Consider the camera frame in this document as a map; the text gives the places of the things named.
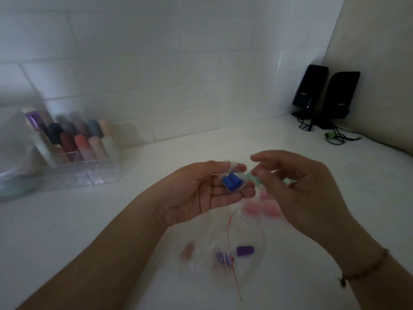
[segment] bracelet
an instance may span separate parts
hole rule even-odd
[[[379,258],[379,260],[377,260],[366,271],[363,271],[361,273],[357,273],[357,274],[351,275],[351,276],[346,276],[346,275],[342,274],[341,278],[338,279],[340,281],[341,287],[346,288],[346,281],[352,281],[354,279],[361,279],[363,277],[369,276],[373,271],[377,271],[381,267],[381,265],[383,264],[384,260],[387,258],[388,255],[389,255],[389,250],[385,249],[383,251],[383,254],[381,255],[381,257]]]

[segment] white table surface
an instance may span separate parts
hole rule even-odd
[[[291,116],[184,136],[124,151],[121,179],[42,192],[0,203],[0,309],[11,310],[78,255],[140,192],[177,168],[285,149],[326,163],[356,219],[413,271],[413,158],[363,138],[343,146],[306,133]],[[224,215],[219,209],[212,217]],[[234,291],[176,274],[167,265],[179,233],[199,233],[210,214],[167,231],[138,281],[128,309],[354,309],[339,268],[285,220],[265,221],[264,259],[240,302]]]

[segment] red thread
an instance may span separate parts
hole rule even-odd
[[[240,287],[238,286],[237,276],[236,276],[236,274],[235,274],[235,269],[234,269],[234,258],[233,258],[232,255],[231,255],[231,250],[230,250],[230,236],[229,236],[229,233],[228,233],[228,229],[229,229],[230,224],[231,224],[231,219],[232,219],[232,216],[234,215],[235,212],[236,212],[236,210],[231,214],[230,220],[228,221],[228,226],[227,226],[227,239],[228,239],[228,251],[230,252],[230,258],[231,258],[231,261],[232,261],[231,266],[232,266],[233,273],[234,273],[234,277],[235,277],[235,283],[236,283],[236,285],[237,285],[237,290],[238,290],[238,295],[240,296],[240,301],[242,301],[242,299],[241,299]]]

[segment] left hand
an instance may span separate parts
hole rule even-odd
[[[230,167],[230,162],[199,162],[180,168],[148,190],[157,200],[157,213],[165,227],[189,221],[210,209],[237,203],[242,198],[255,196],[254,183],[236,193],[230,193],[216,176]],[[238,164],[245,172],[247,167]]]

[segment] forearm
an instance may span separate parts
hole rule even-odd
[[[355,220],[325,246],[345,275],[359,274],[380,259],[384,248]],[[413,276],[389,255],[368,276],[349,282],[363,310],[412,309]]]
[[[122,308],[165,232],[155,211],[153,196],[139,195],[18,309]]]

